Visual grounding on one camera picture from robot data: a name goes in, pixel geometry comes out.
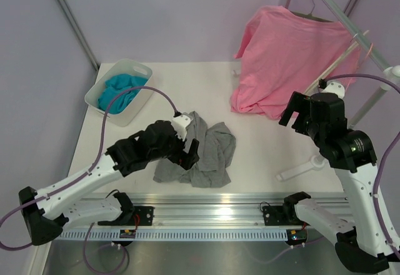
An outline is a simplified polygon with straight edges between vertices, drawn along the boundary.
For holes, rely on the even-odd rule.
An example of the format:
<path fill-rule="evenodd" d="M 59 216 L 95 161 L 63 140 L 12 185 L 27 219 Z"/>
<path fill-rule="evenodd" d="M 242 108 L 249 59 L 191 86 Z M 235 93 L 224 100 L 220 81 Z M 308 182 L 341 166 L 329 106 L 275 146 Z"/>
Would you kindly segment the grey t shirt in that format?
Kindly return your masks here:
<path fill-rule="evenodd" d="M 196 111 L 189 115 L 192 122 L 187 129 L 186 146 L 189 147 L 193 139 L 199 141 L 199 161 L 191 169 L 185 170 L 168 159 L 162 159 L 156 166 L 153 181 L 177 181 L 191 184 L 194 188 L 222 188 L 228 185 L 231 179 L 226 169 L 233 160 L 236 137 L 224 122 L 209 127 Z"/>

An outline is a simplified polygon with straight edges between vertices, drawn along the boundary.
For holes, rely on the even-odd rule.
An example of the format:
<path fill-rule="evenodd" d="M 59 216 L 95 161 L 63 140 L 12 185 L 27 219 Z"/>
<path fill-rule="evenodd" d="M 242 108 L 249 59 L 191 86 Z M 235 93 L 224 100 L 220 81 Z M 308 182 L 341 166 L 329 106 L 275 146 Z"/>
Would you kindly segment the cream hanger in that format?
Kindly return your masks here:
<path fill-rule="evenodd" d="M 328 77 L 356 48 L 358 48 L 360 45 L 356 41 L 356 36 L 358 34 L 355 34 L 354 37 L 351 40 L 350 46 L 335 60 L 333 61 L 327 69 L 325 69 L 310 85 L 309 87 L 304 91 L 304 94 L 309 95 L 311 91 L 313 91 L 317 85 L 320 79 L 324 79 Z"/>

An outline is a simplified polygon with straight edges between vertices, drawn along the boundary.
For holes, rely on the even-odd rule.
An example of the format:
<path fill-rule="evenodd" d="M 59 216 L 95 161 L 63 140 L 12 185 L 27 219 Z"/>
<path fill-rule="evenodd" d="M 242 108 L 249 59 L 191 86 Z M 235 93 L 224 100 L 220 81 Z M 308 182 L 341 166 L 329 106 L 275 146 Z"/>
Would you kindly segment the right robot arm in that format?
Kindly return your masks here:
<path fill-rule="evenodd" d="M 344 101 L 333 93 L 292 93 L 279 124 L 286 126 L 294 113 L 297 118 L 292 128 L 310 137 L 328 160 L 347 196 L 354 221 L 338 218 L 305 192 L 284 198 L 284 219 L 292 224 L 306 223 L 322 234 L 348 271 L 377 274 L 389 269 L 390 263 L 399 262 L 399 236 L 390 229 L 370 138 L 348 128 Z"/>

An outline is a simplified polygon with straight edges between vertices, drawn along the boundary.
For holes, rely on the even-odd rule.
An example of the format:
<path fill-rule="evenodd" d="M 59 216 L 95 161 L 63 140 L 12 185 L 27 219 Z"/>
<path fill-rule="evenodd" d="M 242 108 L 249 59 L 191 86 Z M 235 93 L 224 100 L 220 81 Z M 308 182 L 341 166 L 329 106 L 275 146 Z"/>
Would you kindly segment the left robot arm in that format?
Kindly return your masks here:
<path fill-rule="evenodd" d="M 19 202 L 31 244 L 46 244 L 63 231 L 90 223 L 130 223 L 134 206 L 123 192 L 97 201 L 84 201 L 83 197 L 160 159 L 191 169 L 199 160 L 199 141 L 193 139 L 189 148 L 185 145 L 191 122 L 187 114 L 171 121 L 158 120 L 143 131 L 116 141 L 96 158 L 93 166 L 42 189 L 28 186 L 20 190 Z"/>

